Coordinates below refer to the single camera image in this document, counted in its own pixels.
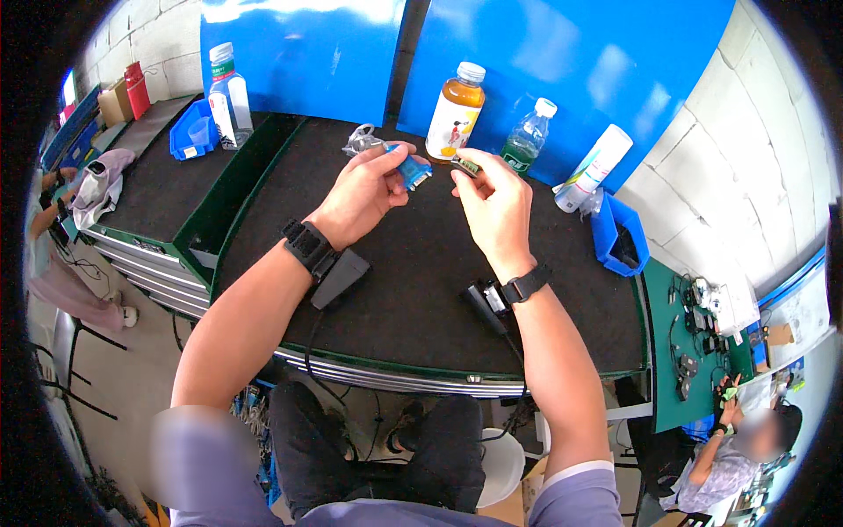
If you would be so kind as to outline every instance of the white container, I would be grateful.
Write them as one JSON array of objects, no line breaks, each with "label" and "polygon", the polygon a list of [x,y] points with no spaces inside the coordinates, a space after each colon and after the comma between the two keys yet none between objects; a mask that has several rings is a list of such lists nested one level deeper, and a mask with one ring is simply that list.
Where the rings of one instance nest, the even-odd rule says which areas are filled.
[{"label": "white container", "polygon": [[[482,437],[496,438],[501,432],[500,428],[484,428]],[[524,447],[511,434],[506,433],[500,439],[481,444],[486,448],[482,461],[486,483],[477,500],[477,508],[506,499],[518,488],[524,473]]]},{"label": "white container", "polygon": [[574,212],[597,189],[632,147],[632,139],[617,125],[609,125],[565,183],[553,187],[556,205]]}]

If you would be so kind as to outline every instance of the hand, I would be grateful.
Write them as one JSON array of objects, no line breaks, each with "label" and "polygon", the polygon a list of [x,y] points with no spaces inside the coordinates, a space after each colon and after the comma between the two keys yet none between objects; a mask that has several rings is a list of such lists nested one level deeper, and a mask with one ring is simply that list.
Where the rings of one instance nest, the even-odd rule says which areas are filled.
[{"label": "hand", "polygon": [[[717,387],[717,393],[722,395],[723,393],[723,386],[726,385],[726,382],[729,380],[729,376],[726,375],[722,379],[720,379],[720,385]],[[733,385],[735,388],[738,387],[738,383],[740,382],[740,374],[735,377],[733,381]],[[720,416],[720,423],[724,426],[729,426],[730,424],[737,424],[735,423],[735,417],[741,414],[740,412],[740,404],[738,403],[738,397],[734,396],[732,399],[723,402],[723,413]]]},{"label": "hand", "polygon": [[[343,250],[361,239],[390,208],[407,204],[404,178],[395,167],[407,159],[408,153],[415,153],[416,147],[397,143],[398,148],[389,153],[377,146],[353,157],[322,204],[303,220],[311,222],[334,250]],[[419,156],[413,158],[430,164]]]},{"label": "hand", "polygon": [[536,267],[529,251],[529,213],[533,189],[499,156],[460,148],[457,155],[482,167],[477,179],[452,170],[451,194],[463,203],[471,237],[500,283],[522,277]]},{"label": "hand", "polygon": [[64,167],[59,169],[59,172],[62,174],[62,177],[70,183],[74,179],[76,179],[76,174],[78,170],[74,169],[73,167]]}]

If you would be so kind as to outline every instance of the red thermos bottle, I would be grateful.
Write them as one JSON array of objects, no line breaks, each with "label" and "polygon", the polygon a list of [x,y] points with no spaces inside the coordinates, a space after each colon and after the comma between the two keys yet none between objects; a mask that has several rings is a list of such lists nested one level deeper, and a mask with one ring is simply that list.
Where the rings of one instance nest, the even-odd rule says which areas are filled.
[{"label": "red thermos bottle", "polygon": [[135,119],[140,119],[143,112],[149,108],[149,93],[147,93],[147,80],[143,77],[141,63],[135,62],[126,68],[123,74],[126,79],[126,88],[129,92],[129,103],[132,105],[132,113]]}]

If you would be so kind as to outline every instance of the black workbench top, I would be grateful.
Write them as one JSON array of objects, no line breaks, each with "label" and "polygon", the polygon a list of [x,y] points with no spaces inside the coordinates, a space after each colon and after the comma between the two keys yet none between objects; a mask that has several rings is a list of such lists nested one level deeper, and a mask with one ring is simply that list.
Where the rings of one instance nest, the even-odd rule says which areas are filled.
[{"label": "black workbench top", "polygon": [[[123,192],[114,212],[103,214],[98,224],[161,242],[171,242],[187,218],[199,207],[214,182],[236,154],[218,144],[211,152],[179,161],[169,152],[169,130],[186,105],[135,161],[123,170]],[[154,112],[153,105],[148,113]],[[268,114],[252,112],[257,128]],[[123,137],[131,134],[130,123]]]},{"label": "black workbench top", "polygon": [[[267,178],[221,261],[222,289],[231,285],[280,238],[290,218],[313,211],[348,162],[340,151],[355,125],[312,119],[293,139]],[[421,137],[392,126],[377,137],[414,143]],[[391,210],[353,249],[372,268],[344,304],[324,319],[314,347],[353,357],[419,367],[519,374],[507,344],[481,325],[458,297],[477,278],[493,278],[471,238],[449,167],[410,195],[406,207]],[[642,365],[642,329],[632,281],[603,268],[594,256],[591,227],[578,214],[565,214],[550,188],[534,187],[530,246],[554,271],[559,295],[600,372]],[[285,341],[305,344],[316,318],[307,300],[293,315]]]}]

